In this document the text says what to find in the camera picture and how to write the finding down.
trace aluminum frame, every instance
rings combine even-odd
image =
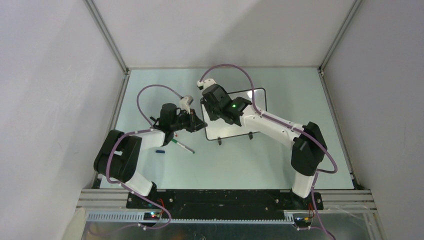
[[[346,30],[348,29],[348,27],[350,26],[352,20],[354,19],[355,15],[358,12],[358,9],[360,8],[361,4],[363,3],[364,0],[355,0],[352,4],[352,6],[349,9],[349,12],[346,16],[346,18],[344,19],[343,23],[341,24],[337,34],[335,35],[334,40],[332,41],[330,48],[328,49],[327,53],[325,54],[324,59],[322,60],[321,65],[319,66],[319,69],[324,70],[327,66],[327,64],[329,63],[335,49],[337,48],[337,46],[339,45],[341,39],[343,38],[343,36],[346,33]]]
[[[131,71],[128,69],[127,65],[125,64],[125,61],[122,58],[122,55],[119,52],[118,47],[116,46],[101,14],[99,13],[99,10],[97,9],[94,3],[94,0],[84,0],[84,2],[90,14],[92,15],[93,20],[95,21],[100,33],[103,35],[104,40],[106,41],[111,52],[116,58],[117,63],[119,64],[120,68],[124,72],[122,85],[116,99],[113,115],[111,116],[108,130],[106,132],[106,135],[107,135],[109,130],[115,128],[116,126]],[[339,121],[338,121],[337,114],[331,100],[331,96],[329,94],[329,91],[325,82],[323,71],[325,67],[327,66],[329,60],[331,59],[338,44],[340,43],[340,40],[342,39],[343,35],[346,33],[352,19],[356,15],[362,3],[363,3],[363,0],[354,1],[354,3],[352,4],[352,7],[349,10],[348,15],[343,21],[320,67],[318,68],[318,74],[321,79],[321,84],[324,89],[324,93],[328,102],[328,106],[330,108],[330,112],[331,112],[334,124],[336,125],[336,131],[337,131],[337,135],[339,137],[340,143],[342,145],[343,154],[346,158],[349,170],[351,171],[351,174],[353,176],[355,174],[355,167],[352,164],[351,159],[349,158],[347,147],[346,147],[346,144],[340,129]],[[97,179],[97,177],[98,175],[95,174],[91,185],[93,185],[93,182]],[[387,239],[387,237],[385,236],[384,230],[382,228],[382,224],[377,212],[377,207],[374,203],[374,199],[370,190],[317,190],[317,192],[321,193],[322,201],[324,204],[324,210],[321,210],[320,213],[322,214],[362,213],[364,216],[364,220],[367,223],[367,229],[368,229],[370,239],[372,240]],[[138,212],[148,211],[148,209],[126,209],[127,196],[128,196],[128,191],[124,189],[83,189],[79,196],[76,209],[78,210],[79,208],[85,208],[88,212],[106,211],[106,212],[123,212],[123,213],[131,213],[131,212],[138,213]],[[307,211],[287,210],[285,211],[285,213],[305,214],[307,213]]]
[[[100,31],[101,35],[104,37],[104,41],[106,42],[106,44],[109,46],[110,50],[112,51],[112,54],[115,57],[116,61],[118,62],[120,68],[125,74],[128,73],[128,67],[125,64],[125,61],[122,58],[122,55],[119,52],[118,47],[114,39],[112,38],[111,33],[106,27],[106,23],[103,20],[102,15],[100,14],[96,4],[94,3],[93,0],[84,0],[84,3],[87,6],[87,9],[90,12],[95,24],[97,25],[98,30]]]

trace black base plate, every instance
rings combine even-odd
[[[321,194],[314,193],[318,210],[324,208]],[[129,193],[127,209],[157,209]],[[292,192],[280,190],[159,190],[157,198],[175,219],[279,220],[284,210],[308,210],[311,196],[299,201]]]

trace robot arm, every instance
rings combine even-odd
[[[294,128],[310,134],[327,149],[320,128],[313,122],[302,125],[282,119],[263,109],[255,108],[250,100],[242,97],[231,99],[225,89],[211,78],[198,81],[197,86],[203,90],[201,103],[211,121],[223,119],[230,125],[248,127],[268,135],[289,148],[292,151],[291,166],[295,170],[291,190],[303,199],[308,197],[318,164],[324,159],[324,153],[309,138],[294,131]],[[274,120],[292,127],[281,125]]]
[[[116,152],[113,153],[109,171],[110,177],[119,180],[142,196],[154,194],[156,191],[152,190],[156,188],[155,183],[147,180],[136,171],[139,153],[149,148],[166,146],[174,137],[175,131],[185,129],[194,133],[206,127],[207,124],[196,115],[194,109],[190,108],[192,102],[193,97],[189,95],[181,98],[178,114],[178,108],[175,104],[166,103],[162,105],[160,117],[155,120],[153,128],[124,137]],[[111,130],[108,133],[94,161],[96,172],[106,176],[109,156],[115,143],[122,135],[124,135],[124,132],[119,130]]]

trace marker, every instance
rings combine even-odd
[[[189,148],[188,146],[186,146],[186,145],[184,145],[184,144],[180,143],[179,141],[175,140],[174,138],[173,138],[173,139],[171,139],[171,141],[172,141],[173,143],[176,143],[178,146],[182,147],[183,149],[185,149],[185,150],[189,151],[190,153],[192,153],[192,154],[194,154],[194,153],[195,153],[195,151],[194,151],[193,149],[191,149],[191,148]]]

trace cable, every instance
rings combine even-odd
[[[139,98],[140,98],[140,94],[142,94],[142,92],[148,88],[151,87],[161,87],[161,88],[166,88],[168,90],[170,90],[171,92],[173,92],[175,95],[177,95],[179,97],[179,99],[182,99],[183,96],[181,96],[180,94],[178,94],[178,92],[176,92],[174,89],[170,88],[169,86],[165,86],[162,84],[152,84],[152,85],[148,85],[143,87],[143,89],[141,89],[138,94],[137,94],[137,108],[138,111],[140,111],[141,115],[143,116],[144,119],[146,119],[146,121],[148,122],[148,124],[150,124],[150,127],[153,127],[153,124],[150,122],[150,120],[148,119],[148,117],[143,113],[142,109],[140,108],[140,103],[139,103]]]
[[[310,216],[309,218],[313,219],[315,217],[315,212],[314,212],[314,207],[312,206],[311,203],[309,203],[309,215],[311,215],[311,211],[312,211],[312,216]]]
[[[317,227],[317,226],[310,226],[310,227],[299,227],[299,226],[297,226],[296,224],[293,224],[292,225],[297,231],[303,231],[303,230],[311,230],[311,229],[318,229],[318,230],[321,230],[321,231],[323,231],[323,229],[322,228],[320,228],[320,227]],[[328,231],[328,236],[330,236],[332,239],[336,239],[336,237],[331,233],[331,232],[329,232]]]
[[[120,138],[118,138],[118,140],[116,141],[115,145],[113,145],[113,148],[110,151],[110,155],[109,155],[109,158],[107,160],[107,165],[106,165],[106,180],[110,184],[119,184],[121,187],[123,187],[124,189],[128,190],[130,193],[132,193],[132,194],[136,195],[137,197],[143,199],[144,201],[146,201],[146,202],[148,202],[148,203],[150,203],[150,204],[152,204],[152,205],[154,205],[154,206],[162,209],[168,215],[168,221],[164,225],[161,225],[161,226],[146,226],[146,225],[143,225],[141,223],[131,223],[131,224],[122,226],[122,227],[120,227],[120,228],[118,228],[116,230],[113,230],[111,232],[108,232],[108,233],[92,233],[91,231],[89,231],[90,234],[93,234],[93,235],[99,236],[99,237],[105,237],[105,236],[108,236],[108,235],[115,234],[115,233],[117,233],[117,232],[119,232],[119,231],[121,231],[123,229],[129,228],[129,227],[138,226],[138,227],[143,227],[144,230],[146,230],[146,229],[153,229],[154,230],[154,229],[162,229],[162,228],[168,226],[171,223],[171,221],[172,221],[171,213],[165,207],[157,204],[156,202],[151,201],[150,199],[148,199],[147,197],[145,197],[145,196],[141,195],[140,193],[134,191],[132,188],[130,188],[129,186],[125,185],[124,183],[122,183],[120,181],[113,181],[110,178],[110,170],[111,170],[112,158],[113,158],[114,153],[117,150],[119,144],[121,143],[121,141],[125,137],[127,137],[129,135],[148,133],[150,131],[151,131],[151,129],[145,129],[145,130],[139,130],[139,131],[130,131],[130,132],[127,132],[127,133],[123,134]]]
[[[318,174],[319,174],[319,172],[317,172],[315,174],[315,177],[313,177],[312,187],[310,188],[310,195],[312,197],[312,205],[313,205],[313,208],[315,209],[316,218],[318,218],[319,224],[321,225],[321,228],[318,227],[318,229],[321,229],[327,236],[331,237],[333,240],[336,240],[334,235],[331,234],[331,232],[329,232],[324,227],[323,221],[321,220],[321,217],[320,217],[320,215],[318,214],[318,211],[317,211],[317,205],[315,204],[314,190],[315,190],[315,183],[317,182],[317,179],[318,179]]]
[[[158,200],[162,204],[162,207],[165,207],[164,200],[162,200],[162,198],[159,198]]]
[[[250,75],[243,69],[243,68],[241,68],[241,67],[239,67],[239,66],[237,66],[237,65],[234,65],[234,64],[228,64],[228,63],[224,63],[224,64],[219,64],[219,65],[215,65],[215,66],[212,66],[211,68],[209,68],[202,76],[201,76],[201,78],[200,78],[200,80],[199,80],[199,82],[202,82],[203,80],[204,80],[204,78],[206,77],[206,75],[210,72],[210,71],[212,71],[212,70],[214,70],[214,69],[216,69],[216,68],[220,68],[220,67],[232,67],[232,68],[236,68],[236,69],[238,69],[238,70],[240,70],[241,72],[243,72],[244,73],[244,75],[246,75],[246,77],[247,77],[247,79],[249,80],[249,82],[250,82],[250,87],[251,87],[251,91],[252,91],[252,105],[253,105],[253,108],[255,109],[255,111],[257,112],[257,113],[260,113],[261,111],[258,109],[258,107],[256,106],[256,102],[255,102],[255,87],[254,87],[254,84],[253,84],[253,81],[252,81],[252,78],[250,77]],[[316,206],[316,204],[315,204],[315,199],[314,199],[314,189],[315,189],[315,183],[316,183],[316,181],[317,181],[317,178],[318,178],[318,173],[319,172],[322,172],[322,173],[327,173],[327,174],[335,174],[335,173],[337,173],[337,171],[338,171],[338,167],[337,167],[337,164],[336,164],[336,161],[333,159],[333,157],[330,155],[330,153],[327,151],[327,149],[320,143],[320,142],[318,142],[314,137],[312,137],[311,135],[309,135],[308,133],[306,133],[305,131],[303,131],[303,130],[301,130],[301,129],[299,129],[299,128],[297,128],[297,127],[294,127],[294,126],[292,126],[292,125],[290,125],[290,124],[288,124],[288,123],[285,123],[285,122],[283,122],[283,121],[280,121],[280,120],[278,120],[278,119],[276,119],[276,118],[274,118],[274,117],[272,117],[272,116],[269,116],[269,115],[266,115],[266,114],[262,114],[262,116],[263,117],[265,117],[265,118],[267,118],[267,119],[269,119],[269,120],[271,120],[271,121],[273,121],[273,122],[275,122],[275,123],[277,123],[277,124],[280,124],[280,125],[283,125],[284,127],[286,127],[286,128],[288,128],[288,129],[291,129],[291,130],[294,130],[294,131],[296,131],[296,132],[298,132],[298,133],[300,133],[300,134],[303,134],[304,136],[306,136],[307,138],[309,138],[312,142],[314,142],[323,152],[324,152],[324,154],[329,158],[329,160],[330,160],[330,162],[331,162],[331,164],[333,165],[333,167],[334,167],[334,170],[325,170],[325,169],[317,169],[316,170],[316,174],[315,174],[315,177],[314,177],[314,179],[313,179],[313,182],[312,182],[312,187],[311,187],[311,189],[310,189],[310,192],[311,192],[311,195],[312,195],[312,203],[313,203],[313,207],[314,207],[314,209],[315,209],[315,212],[316,212],[316,216],[317,216],[317,218],[318,218],[318,220],[319,220],[319,223],[321,224],[321,227],[322,227],[322,229],[321,228],[319,228],[319,227],[317,227],[318,229],[321,229],[322,231],[324,231],[324,233],[327,235],[327,236],[329,236],[329,237],[331,237],[331,238],[333,238],[334,240],[336,239],[335,237],[334,237],[334,235],[333,234],[331,234],[329,231],[327,231],[326,229],[325,229],[325,227],[324,227],[324,224],[323,224],[323,222],[321,221],[321,218],[320,218],[320,216],[319,216],[319,214],[318,214],[318,209],[317,209],[317,206]]]
[[[236,69],[238,69],[238,70],[240,70],[241,72],[243,72],[244,73],[244,75],[246,75],[246,77],[247,77],[247,79],[249,80],[249,82],[250,82],[250,87],[251,87],[251,91],[252,91],[252,105],[253,105],[253,108],[254,108],[254,110],[257,112],[257,113],[260,113],[261,111],[258,109],[258,107],[256,106],[256,102],[255,102],[255,87],[254,87],[254,84],[253,84],[253,81],[252,81],[252,78],[251,78],[251,76],[243,69],[243,68],[241,68],[241,67],[239,67],[239,66],[237,66],[237,65],[234,65],[234,64],[229,64],[229,63],[224,63],[224,64],[219,64],[219,65],[215,65],[215,66],[213,66],[213,67],[211,67],[211,68],[209,68],[202,76],[201,76],[201,78],[200,78],[200,80],[199,80],[199,82],[202,82],[203,81],[203,79],[206,77],[206,75],[210,72],[210,71],[212,71],[212,70],[214,70],[214,69],[217,69],[217,68],[220,68],[220,67],[232,67],[232,68],[236,68]],[[332,170],[332,171],[330,171],[330,170],[324,170],[324,169],[317,169],[316,171],[317,172],[323,172],[323,173],[327,173],[327,174],[335,174],[335,173],[337,173],[337,171],[338,171],[338,168],[337,168],[337,164],[336,164],[336,161],[334,161],[334,159],[333,159],[333,157],[330,155],[330,153],[327,151],[327,149],[320,143],[320,142],[318,142],[314,137],[312,137],[311,135],[309,135],[308,133],[306,133],[306,132],[304,132],[303,130],[301,130],[301,129],[299,129],[299,128],[297,128],[297,127],[293,127],[292,125],[290,125],[290,124],[288,124],[288,123],[285,123],[285,122],[283,122],[283,121],[280,121],[280,120],[278,120],[278,119],[276,119],[276,118],[274,118],[274,117],[272,117],[272,116],[269,116],[269,115],[266,115],[266,114],[262,114],[262,116],[263,117],[265,117],[265,118],[267,118],[267,119],[269,119],[269,120],[271,120],[271,121],[273,121],[273,122],[275,122],[275,123],[278,123],[278,124],[280,124],[280,125],[283,125],[284,127],[286,127],[286,128],[288,128],[288,129],[293,129],[294,131],[296,131],[296,132],[298,132],[298,133],[300,133],[300,134],[303,134],[303,135],[305,135],[307,138],[309,138],[312,142],[314,142],[323,152],[324,152],[324,154],[325,155],[327,155],[327,157],[330,159],[330,161],[331,161],[331,163],[332,163],[332,165],[333,165],[333,167],[334,167],[334,170]]]

